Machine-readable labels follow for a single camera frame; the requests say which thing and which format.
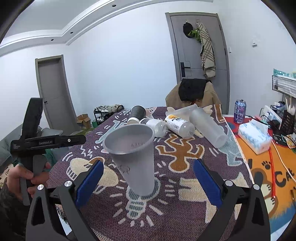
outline door handle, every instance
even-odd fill
[[[184,62],[180,62],[181,65],[181,76],[185,77],[185,69],[190,69],[190,67],[184,67]]]

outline person's hand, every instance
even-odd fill
[[[50,169],[50,167],[50,163],[47,162],[45,164],[45,168]],[[36,192],[36,188],[39,184],[43,184],[47,187],[46,181],[49,179],[49,173],[42,172],[38,176],[33,177],[33,173],[31,171],[27,170],[23,166],[19,166],[18,164],[14,168],[10,169],[7,175],[6,185],[11,193],[13,193],[19,200],[22,200],[22,193],[20,190],[20,177],[31,180],[31,183],[35,185],[28,188],[28,193],[33,198]]]

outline soda can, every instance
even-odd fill
[[[234,122],[242,124],[246,115],[247,104],[244,100],[237,100],[234,105]]]

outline dark sleeve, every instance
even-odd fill
[[[10,193],[6,180],[0,189],[0,237],[1,241],[24,241],[30,206],[24,206]]]

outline door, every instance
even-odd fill
[[[210,78],[214,89],[222,103],[222,113],[228,114],[229,109],[229,65],[223,30],[217,14],[202,12],[166,13],[172,40],[176,65],[177,82],[183,78],[205,79],[201,66],[201,43],[195,38],[188,38],[183,32],[183,25],[191,23],[197,28],[200,20],[206,27],[214,50],[216,76]]]
[[[63,130],[63,135],[79,131],[63,55],[36,59],[35,63],[39,94],[44,101],[43,109],[50,128]]]

